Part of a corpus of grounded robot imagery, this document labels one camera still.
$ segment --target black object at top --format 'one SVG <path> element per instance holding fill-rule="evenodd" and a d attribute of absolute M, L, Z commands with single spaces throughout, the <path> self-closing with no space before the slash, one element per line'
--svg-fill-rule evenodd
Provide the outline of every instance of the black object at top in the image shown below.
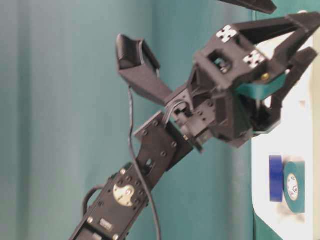
<path fill-rule="evenodd" d="M 228 4 L 238 5 L 247 9 L 255 10 L 265 14 L 272 14 L 276 5 L 271 0 L 218 0 Z"/>

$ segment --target white sticker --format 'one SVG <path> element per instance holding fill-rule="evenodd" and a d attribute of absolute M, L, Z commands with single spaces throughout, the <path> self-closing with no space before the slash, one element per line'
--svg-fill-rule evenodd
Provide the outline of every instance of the white sticker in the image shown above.
<path fill-rule="evenodd" d="M 290 173 L 286 180 L 286 189 L 292 201 L 296 201 L 299 197 L 299 185 L 294 174 Z"/>

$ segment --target robotic arm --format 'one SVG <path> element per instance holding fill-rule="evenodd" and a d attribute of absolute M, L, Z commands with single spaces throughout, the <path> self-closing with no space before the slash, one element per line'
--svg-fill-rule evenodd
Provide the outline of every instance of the robotic arm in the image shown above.
<path fill-rule="evenodd" d="M 160 65 L 147 43 L 119 35 L 119 74 L 137 94 L 166 108 L 134 133 L 148 188 L 194 148 L 202 152 L 210 138 L 240 147 L 270 132 L 281 119 L 284 98 L 317 56 L 312 48 L 299 49 L 319 26 L 317 12 L 227 25 L 196 52 L 189 80 L 175 91 L 159 78 Z M 272 58 L 255 47 L 288 33 Z M 110 177 L 70 240 L 124 240 L 148 205 L 138 174 L 128 163 Z"/>

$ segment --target white surface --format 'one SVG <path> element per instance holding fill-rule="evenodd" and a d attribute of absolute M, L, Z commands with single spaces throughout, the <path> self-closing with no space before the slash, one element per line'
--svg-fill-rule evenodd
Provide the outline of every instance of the white surface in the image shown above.
<path fill-rule="evenodd" d="M 271 58 L 274 46 L 283 40 L 283 37 L 273 39 L 260 46 L 260 50 Z M 312 45 L 311 38 L 304 47 Z M 284 100 L 281 124 L 268 135 L 252 140 L 253 207 L 257 215 L 284 240 L 313 239 L 311 76 L 310 67 Z M 269 155 L 282 155 L 287 161 L 301 158 L 305 161 L 305 213 L 292 213 L 284 197 L 282 203 L 270 202 Z"/>

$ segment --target green curtain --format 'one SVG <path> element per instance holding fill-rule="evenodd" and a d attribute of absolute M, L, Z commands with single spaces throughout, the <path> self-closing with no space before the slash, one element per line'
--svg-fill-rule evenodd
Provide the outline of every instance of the green curtain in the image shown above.
<path fill-rule="evenodd" d="M 212 34 L 251 16 L 215 0 L 2 0 L 1 239 L 68 239 L 86 192 L 131 160 L 118 33 L 145 38 L 174 89 Z M 159 107 L 134 99 L 137 128 Z M 211 140 L 168 172 L 153 192 L 163 239 L 252 239 L 250 152 Z M 149 207 L 129 239 L 155 236 Z"/>

